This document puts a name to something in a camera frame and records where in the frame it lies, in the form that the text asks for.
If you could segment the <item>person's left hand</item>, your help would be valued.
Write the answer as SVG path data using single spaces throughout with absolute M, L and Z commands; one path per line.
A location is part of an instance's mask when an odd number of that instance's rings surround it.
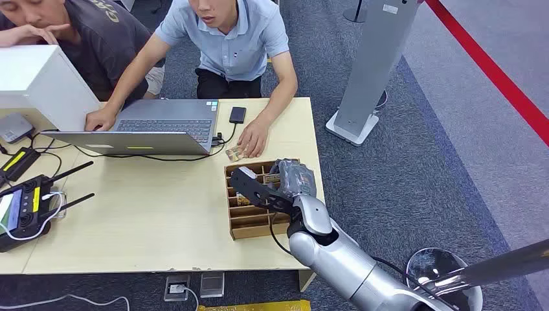
M 246 158 L 258 157 L 265 150 L 270 123 L 261 118 L 250 122 L 240 135 L 237 146 Z

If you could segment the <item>person's hand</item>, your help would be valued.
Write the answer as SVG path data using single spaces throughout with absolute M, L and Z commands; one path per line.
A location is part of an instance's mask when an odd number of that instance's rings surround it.
M 51 25 L 45 28 L 37 28 L 32 25 L 23 25 L 1 31 L 1 48 L 15 45 L 35 44 L 45 41 L 49 45 L 57 45 L 57 35 L 70 28 L 70 24 Z

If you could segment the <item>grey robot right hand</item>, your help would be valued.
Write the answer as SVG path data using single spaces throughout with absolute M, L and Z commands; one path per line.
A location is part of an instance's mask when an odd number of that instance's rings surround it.
M 317 197 L 317 186 L 314 171 L 295 159 L 277 159 L 271 167 L 270 174 L 279 174 L 278 192 L 293 197 L 305 194 Z

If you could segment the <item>person's right hand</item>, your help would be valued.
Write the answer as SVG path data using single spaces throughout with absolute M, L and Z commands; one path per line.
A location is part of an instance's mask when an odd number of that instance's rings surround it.
M 108 131 L 116 122 L 117 111 L 111 108 L 101 108 L 97 111 L 88 113 L 85 119 L 85 128 L 87 132 Z

